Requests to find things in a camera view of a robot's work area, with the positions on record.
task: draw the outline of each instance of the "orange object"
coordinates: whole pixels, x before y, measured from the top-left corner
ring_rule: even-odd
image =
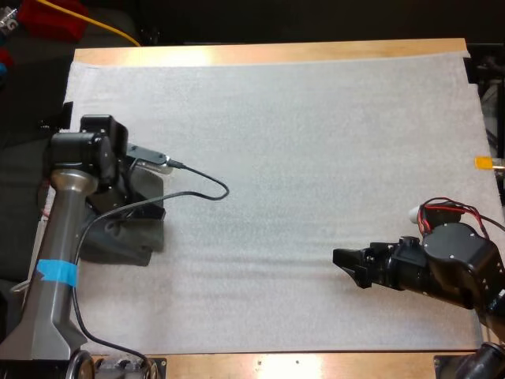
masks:
[[[476,156],[474,163],[475,168],[481,170],[492,170],[492,158],[490,156]]]

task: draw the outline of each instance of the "red object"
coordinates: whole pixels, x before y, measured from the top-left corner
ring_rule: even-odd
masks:
[[[83,16],[88,15],[88,10],[78,0],[49,1]],[[88,26],[86,21],[52,9],[36,0],[24,0],[17,19],[32,36],[67,42],[78,42]]]
[[[14,60],[10,57],[9,52],[6,49],[0,49],[0,63],[3,63],[7,67],[14,64]]]

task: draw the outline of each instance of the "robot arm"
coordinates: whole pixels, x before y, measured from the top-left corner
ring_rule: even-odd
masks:
[[[461,213],[457,220],[454,214],[448,210],[428,217],[430,227],[421,228],[422,242],[401,237],[398,243],[373,242],[362,250],[336,249],[333,263],[361,288],[375,283],[475,309],[480,322],[505,340],[505,270],[498,248],[459,223]],[[504,370],[505,350],[486,343],[454,376],[446,377],[502,378]]]

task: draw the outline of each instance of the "red wire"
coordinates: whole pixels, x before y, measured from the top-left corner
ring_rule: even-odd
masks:
[[[475,219],[479,223],[479,227],[481,227],[483,233],[485,233],[484,224],[482,223],[481,215],[479,213],[475,213],[475,212],[470,211],[469,209],[465,209],[465,208],[452,208],[452,207],[444,207],[444,206],[440,206],[440,205],[425,205],[425,208],[426,209],[436,209],[436,210],[441,210],[441,211],[469,213],[470,215],[475,217]]]

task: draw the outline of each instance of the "metal bracket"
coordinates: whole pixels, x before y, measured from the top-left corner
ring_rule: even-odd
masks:
[[[149,358],[144,367],[138,357],[131,355],[101,358],[95,363],[95,379],[167,379],[166,359]]]

